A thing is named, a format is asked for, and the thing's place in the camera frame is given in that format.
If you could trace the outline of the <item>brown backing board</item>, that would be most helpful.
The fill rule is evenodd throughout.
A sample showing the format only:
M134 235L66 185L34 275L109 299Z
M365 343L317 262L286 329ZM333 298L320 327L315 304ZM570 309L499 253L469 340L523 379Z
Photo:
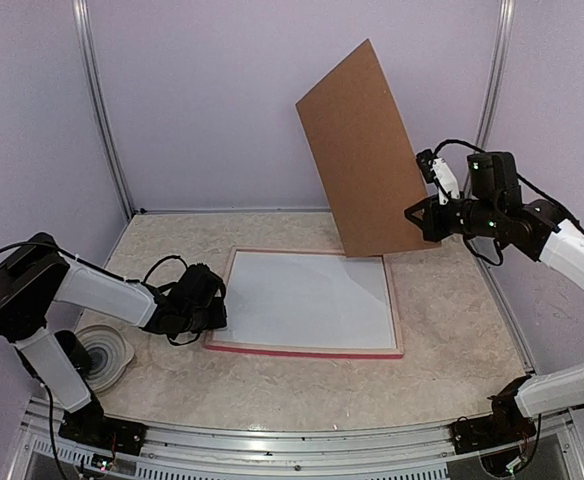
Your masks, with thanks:
M347 256L439 247L405 217L427 191L370 40L313 86L296 111Z

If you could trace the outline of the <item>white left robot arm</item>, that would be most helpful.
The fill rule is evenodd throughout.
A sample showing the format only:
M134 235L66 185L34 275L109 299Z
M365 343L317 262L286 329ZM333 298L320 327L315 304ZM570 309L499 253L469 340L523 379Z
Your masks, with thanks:
M111 436L111 421L89 406L93 390L50 327L49 314L95 312L177 346L183 334L199 338L225 328L225 298L224 280L203 263L185 264L177 280L156 286L148 276L128 278L95 265L46 232L0 248L0 337L74 413L74 430L93 445Z

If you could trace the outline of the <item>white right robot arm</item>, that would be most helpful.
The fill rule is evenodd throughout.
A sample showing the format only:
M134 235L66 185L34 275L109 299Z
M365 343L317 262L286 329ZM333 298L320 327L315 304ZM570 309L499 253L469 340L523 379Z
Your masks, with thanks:
M416 156L435 194L405 211L427 242L457 237L476 259L502 265L504 249L544 266L542 274L513 269L492 276L523 331L536 370L492 399L483 433L495 444L518 432L523 418L584 408L584 227L559 200L518 172L509 152L473 148L464 192L439 149Z

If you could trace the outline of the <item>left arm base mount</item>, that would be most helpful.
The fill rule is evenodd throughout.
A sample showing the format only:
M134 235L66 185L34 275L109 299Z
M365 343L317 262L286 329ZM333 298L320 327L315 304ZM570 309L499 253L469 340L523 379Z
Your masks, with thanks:
M140 422L108 417L92 395L86 406L76 412L64 412L59 436L113 454L139 456L147 429Z

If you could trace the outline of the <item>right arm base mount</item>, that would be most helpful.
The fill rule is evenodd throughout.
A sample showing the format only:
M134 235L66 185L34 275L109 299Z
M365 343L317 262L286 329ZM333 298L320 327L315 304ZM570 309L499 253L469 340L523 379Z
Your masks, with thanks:
M475 418L459 417L450 424L457 455L523 441L537 434L536 422L524 416L515 402L520 387L530 379L530 375L518 377L491 396L489 414Z

